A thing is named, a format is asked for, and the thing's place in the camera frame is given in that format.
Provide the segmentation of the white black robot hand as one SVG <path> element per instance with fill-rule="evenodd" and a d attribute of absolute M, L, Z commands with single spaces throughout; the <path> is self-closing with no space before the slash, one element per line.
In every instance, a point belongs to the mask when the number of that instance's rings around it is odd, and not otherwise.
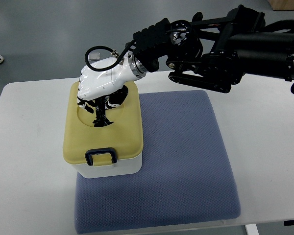
<path fill-rule="evenodd" d="M 127 52 L 125 57 L 114 68 L 106 71 L 93 71 L 88 66 L 81 70 L 79 79 L 77 104 L 87 112 L 93 114 L 95 99 L 104 97 L 105 109 L 119 107 L 126 99 L 124 84 L 145 77 L 147 69 L 134 56 Z"/>

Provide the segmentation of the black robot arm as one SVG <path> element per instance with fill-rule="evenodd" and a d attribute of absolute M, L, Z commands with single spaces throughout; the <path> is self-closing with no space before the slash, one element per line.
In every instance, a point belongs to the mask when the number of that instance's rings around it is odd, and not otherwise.
<path fill-rule="evenodd" d="M 245 74 L 284 79 L 294 94 L 294 20 L 266 24 L 265 15 L 242 5 L 227 16 L 191 22 L 163 19 L 134 33 L 117 56 L 125 55 L 155 72 L 167 56 L 169 79 L 175 83 L 228 93 Z"/>

